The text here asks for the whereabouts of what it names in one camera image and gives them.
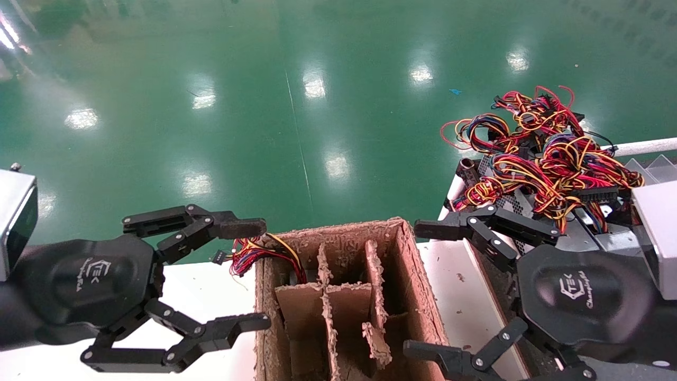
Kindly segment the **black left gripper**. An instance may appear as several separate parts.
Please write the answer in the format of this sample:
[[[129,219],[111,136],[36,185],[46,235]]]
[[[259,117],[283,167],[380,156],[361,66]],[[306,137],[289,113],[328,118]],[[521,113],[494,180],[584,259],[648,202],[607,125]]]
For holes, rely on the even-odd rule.
[[[137,237],[29,246],[11,274],[11,345],[58,346],[97,336],[80,357],[94,371],[181,373],[206,353],[232,349],[242,333],[268,330],[271,320],[251,313],[198,323],[155,299],[162,295],[162,263],[179,262],[215,239],[266,231],[264,219],[189,204],[124,217],[123,232]],[[168,236],[155,250],[139,239],[162,234]],[[167,350],[113,346],[148,319],[181,340]]]

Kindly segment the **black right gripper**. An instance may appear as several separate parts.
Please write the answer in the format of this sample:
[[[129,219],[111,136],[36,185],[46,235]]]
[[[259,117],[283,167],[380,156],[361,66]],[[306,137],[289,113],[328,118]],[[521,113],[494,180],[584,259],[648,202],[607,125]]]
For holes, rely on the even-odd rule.
[[[555,344],[628,344],[658,303],[658,291],[642,258],[557,249],[558,229],[493,205],[449,212],[443,220],[416,220],[414,235],[469,240],[500,271],[514,273],[516,266],[520,312]],[[501,235],[537,248],[517,261],[518,252]],[[493,365],[520,339],[529,338],[532,328],[527,321],[512,319],[475,355],[416,340],[404,342],[404,355],[435,362],[447,380],[501,380]],[[594,369],[571,349],[556,349],[554,354],[562,369],[534,380],[597,379]]]

